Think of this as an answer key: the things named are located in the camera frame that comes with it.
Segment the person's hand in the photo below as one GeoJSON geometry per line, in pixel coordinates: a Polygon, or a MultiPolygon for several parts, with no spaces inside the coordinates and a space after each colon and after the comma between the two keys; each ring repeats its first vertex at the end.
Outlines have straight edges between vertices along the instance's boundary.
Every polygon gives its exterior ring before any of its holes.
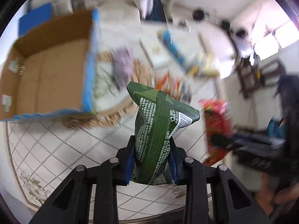
{"type": "Polygon", "coordinates": [[[271,178],[266,173],[261,176],[261,188],[258,191],[257,202],[266,213],[270,215],[273,213],[275,205],[283,204],[285,213],[290,211],[298,199],[298,183],[275,193],[270,188],[271,178]]]}

